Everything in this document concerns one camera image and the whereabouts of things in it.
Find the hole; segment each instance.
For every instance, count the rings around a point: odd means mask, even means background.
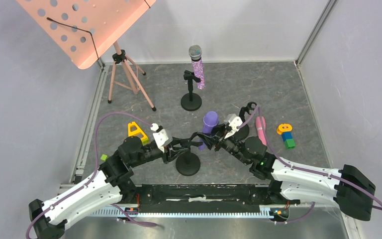
[[[68,20],[68,14],[66,13],[63,13],[61,17],[62,17],[62,20]]]
[[[39,16],[45,16],[46,15],[46,11],[45,11],[45,9],[39,9],[39,10],[37,10],[37,14],[39,14]]]
[[[56,1],[56,0],[50,0],[50,5],[51,5],[51,6],[57,6],[57,5],[58,5],[58,1]]]
[[[56,30],[58,28],[58,25],[54,22],[50,23],[50,29]]]

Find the pink glitter handle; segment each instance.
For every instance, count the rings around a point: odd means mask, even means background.
[[[194,68],[194,75],[201,79],[200,83],[197,83],[200,90],[204,89],[204,72],[203,72],[203,62],[200,58],[199,61],[192,61],[192,67]]]

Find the microphone head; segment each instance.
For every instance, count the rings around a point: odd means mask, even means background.
[[[190,55],[192,60],[194,61],[199,60],[201,58],[201,47],[199,45],[190,46],[190,49],[188,50],[188,54]]]

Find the black microphone stand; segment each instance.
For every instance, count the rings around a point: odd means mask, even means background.
[[[193,93],[192,81],[197,83],[201,82],[201,79],[194,75],[194,72],[184,71],[184,80],[188,81],[188,93],[182,96],[181,106],[186,111],[196,111],[200,109],[202,105],[201,97],[196,93]]]

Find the pink music stand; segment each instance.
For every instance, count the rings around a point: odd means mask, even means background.
[[[16,0],[26,12],[49,34],[59,47],[80,69],[90,67],[110,46],[116,54],[112,67],[108,103],[112,101],[113,84],[116,83],[135,94],[141,90],[153,111],[153,103],[138,80],[138,71],[146,73],[121,50],[117,40],[129,27],[144,14],[156,0]],[[59,25],[46,18],[72,25],[73,28]],[[93,34],[96,50],[91,36]],[[136,66],[134,73],[128,62]],[[115,81],[116,64],[121,63],[131,87]]]

